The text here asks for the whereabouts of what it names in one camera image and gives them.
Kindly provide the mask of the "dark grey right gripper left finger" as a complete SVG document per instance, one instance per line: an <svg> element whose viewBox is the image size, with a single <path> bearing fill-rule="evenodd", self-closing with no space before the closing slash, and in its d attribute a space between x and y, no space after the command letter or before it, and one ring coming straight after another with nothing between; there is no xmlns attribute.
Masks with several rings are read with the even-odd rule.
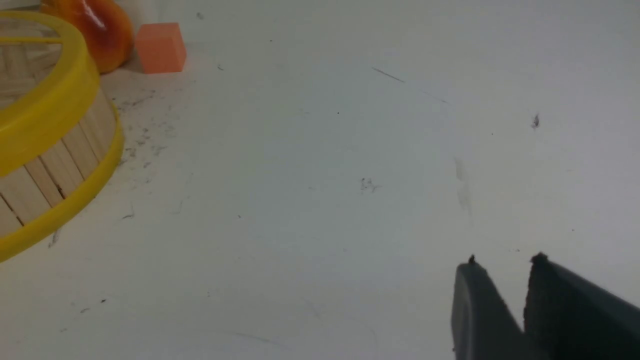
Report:
<svg viewBox="0 0 640 360"><path fill-rule="evenodd" d="M457 360L533 358L533 348L474 255L455 269L450 324Z"/></svg>

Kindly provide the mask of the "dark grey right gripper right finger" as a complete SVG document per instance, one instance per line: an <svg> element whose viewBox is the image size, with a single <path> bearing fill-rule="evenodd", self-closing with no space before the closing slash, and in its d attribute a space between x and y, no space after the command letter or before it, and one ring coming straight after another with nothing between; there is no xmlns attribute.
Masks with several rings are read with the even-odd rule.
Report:
<svg viewBox="0 0 640 360"><path fill-rule="evenodd" d="M551 360L637 360L640 310L549 260L531 258L523 325Z"/></svg>

